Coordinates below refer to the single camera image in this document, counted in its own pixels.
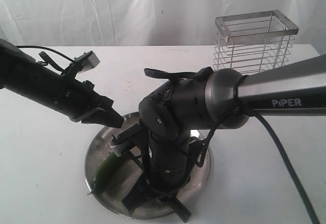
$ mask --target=white wall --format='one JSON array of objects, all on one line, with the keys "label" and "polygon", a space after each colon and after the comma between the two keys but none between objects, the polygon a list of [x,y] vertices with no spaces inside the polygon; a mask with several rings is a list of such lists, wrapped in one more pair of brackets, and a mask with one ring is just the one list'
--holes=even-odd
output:
[{"label": "white wall", "polygon": [[326,53],[326,0],[0,0],[0,38],[55,46],[209,45],[214,18],[279,9]]}]

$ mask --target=metal wire basket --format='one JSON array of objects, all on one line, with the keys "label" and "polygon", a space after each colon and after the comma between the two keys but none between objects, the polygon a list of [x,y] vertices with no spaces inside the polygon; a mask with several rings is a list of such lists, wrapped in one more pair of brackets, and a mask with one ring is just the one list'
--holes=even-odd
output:
[{"label": "metal wire basket", "polygon": [[279,10],[217,17],[215,25],[214,69],[244,74],[285,65],[299,30]]}]

